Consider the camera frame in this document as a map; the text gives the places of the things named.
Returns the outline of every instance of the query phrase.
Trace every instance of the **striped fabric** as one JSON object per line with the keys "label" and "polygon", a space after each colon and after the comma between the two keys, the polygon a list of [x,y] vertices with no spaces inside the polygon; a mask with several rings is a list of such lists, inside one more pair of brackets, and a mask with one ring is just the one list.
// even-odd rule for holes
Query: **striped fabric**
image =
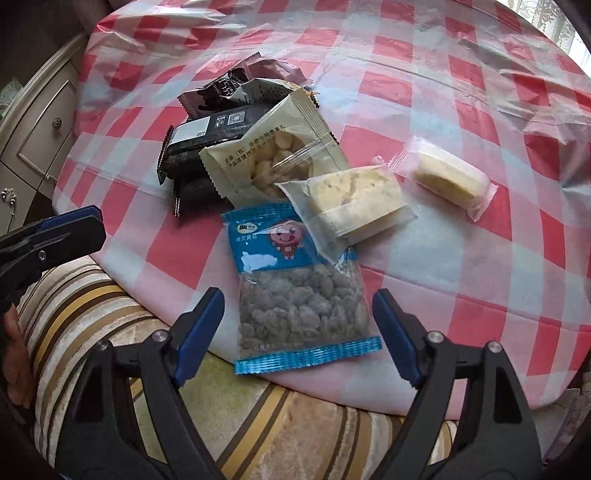
{"label": "striped fabric", "polygon": [[[46,272],[18,307],[38,384],[35,444],[53,465],[63,417],[89,349],[145,339],[160,320],[130,298],[90,258]],[[148,453],[164,460],[142,382],[131,380]],[[367,478],[402,425],[399,417],[343,407],[266,380],[237,377],[207,354],[181,394],[191,417],[228,479]],[[450,450],[456,425],[443,425],[431,460]]]}

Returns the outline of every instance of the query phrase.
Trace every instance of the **metal bolt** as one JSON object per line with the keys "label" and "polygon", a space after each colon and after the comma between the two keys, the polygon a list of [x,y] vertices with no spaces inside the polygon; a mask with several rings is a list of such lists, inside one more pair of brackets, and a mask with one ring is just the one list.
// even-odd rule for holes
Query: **metal bolt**
{"label": "metal bolt", "polygon": [[152,340],[154,342],[162,343],[168,338],[168,332],[166,330],[156,330],[152,334]]}
{"label": "metal bolt", "polygon": [[99,340],[98,342],[96,342],[96,348],[98,350],[100,350],[101,352],[104,350],[107,350],[108,347],[109,347],[108,340]]}
{"label": "metal bolt", "polygon": [[492,353],[501,353],[503,351],[503,347],[499,342],[488,342],[488,349]]}
{"label": "metal bolt", "polygon": [[436,330],[432,330],[431,332],[429,332],[427,334],[427,338],[429,339],[430,342],[441,343],[444,339],[444,336],[441,332],[438,332]]}

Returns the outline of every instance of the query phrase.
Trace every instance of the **plastic tablecloth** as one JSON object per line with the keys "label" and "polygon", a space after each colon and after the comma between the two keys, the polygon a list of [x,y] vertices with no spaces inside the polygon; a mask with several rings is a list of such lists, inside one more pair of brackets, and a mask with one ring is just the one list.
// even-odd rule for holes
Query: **plastic tablecloth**
{"label": "plastic tablecloth", "polygon": [[[591,82],[494,1],[142,0],[106,17],[54,194],[59,213],[102,209],[100,265],[167,323],[220,287],[226,314],[210,350],[236,358],[238,275],[220,212],[176,219],[155,164],[167,127],[185,119],[177,95],[255,51],[316,81],[352,166],[418,135],[499,186],[478,223],[409,187],[418,218],[359,246],[367,296],[389,288],[455,342],[500,341],[530,405],[554,401],[591,345]],[[385,413],[406,413],[414,397],[385,349],[267,378]]]}

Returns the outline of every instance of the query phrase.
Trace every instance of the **cabinet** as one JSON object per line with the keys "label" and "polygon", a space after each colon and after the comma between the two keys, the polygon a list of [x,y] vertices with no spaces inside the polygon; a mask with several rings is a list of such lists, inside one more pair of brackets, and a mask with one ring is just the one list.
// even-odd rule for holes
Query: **cabinet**
{"label": "cabinet", "polygon": [[74,142],[76,91],[87,41],[78,35],[50,58],[0,122],[0,235],[22,226],[37,193],[53,195]]}

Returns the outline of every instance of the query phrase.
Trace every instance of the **pink cartoon pig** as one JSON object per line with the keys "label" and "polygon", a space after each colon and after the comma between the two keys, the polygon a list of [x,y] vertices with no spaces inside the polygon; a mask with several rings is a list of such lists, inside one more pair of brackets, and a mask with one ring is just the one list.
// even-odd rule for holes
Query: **pink cartoon pig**
{"label": "pink cartoon pig", "polygon": [[296,249],[300,246],[303,233],[298,222],[289,220],[275,225],[269,235],[271,245],[281,252],[283,258],[290,260],[294,258]]}

